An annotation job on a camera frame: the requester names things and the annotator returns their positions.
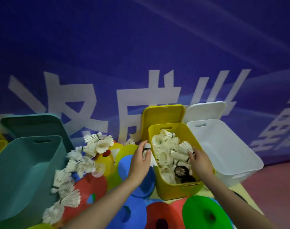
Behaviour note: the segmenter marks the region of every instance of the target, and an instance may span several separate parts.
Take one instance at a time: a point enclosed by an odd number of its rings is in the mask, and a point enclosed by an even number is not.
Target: person
[[[78,217],[70,221],[64,229],[103,229],[109,224],[130,194],[141,184],[148,173],[151,151],[147,152],[145,160],[143,160],[142,154],[146,143],[147,140],[141,142],[132,156],[127,179],[82,212]],[[234,194],[213,174],[212,163],[204,151],[199,151],[196,148],[193,148],[193,150],[195,152],[194,155],[189,152],[192,170],[213,193],[218,203],[238,229],[278,228],[264,215]]]

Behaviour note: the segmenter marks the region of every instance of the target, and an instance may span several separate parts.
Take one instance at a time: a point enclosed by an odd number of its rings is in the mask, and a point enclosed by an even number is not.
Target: pile of shuttlecocks
[[[97,154],[103,154],[114,144],[112,136],[105,137],[101,132],[84,137],[86,146],[76,147],[67,154],[69,158],[67,166],[62,170],[56,170],[51,193],[59,194],[60,200],[43,213],[43,223],[54,224],[58,222],[64,213],[64,207],[78,207],[80,204],[79,190],[75,190],[72,172],[76,172],[79,178],[87,173],[92,173],[96,178],[105,172],[105,165],[94,161]]]
[[[189,162],[188,152],[193,153],[189,142],[180,140],[175,133],[162,129],[151,139],[161,176],[166,183],[181,184],[195,182]]]

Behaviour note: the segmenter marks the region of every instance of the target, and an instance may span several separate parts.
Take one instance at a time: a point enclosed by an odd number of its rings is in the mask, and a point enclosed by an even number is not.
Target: green bin
[[[32,136],[10,142],[0,153],[0,229],[24,229],[42,221],[55,170],[67,163],[62,137]]]

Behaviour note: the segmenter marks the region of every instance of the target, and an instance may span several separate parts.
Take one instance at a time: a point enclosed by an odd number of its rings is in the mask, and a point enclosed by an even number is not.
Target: pink floor
[[[267,166],[242,184],[267,218],[290,229],[290,162]]]

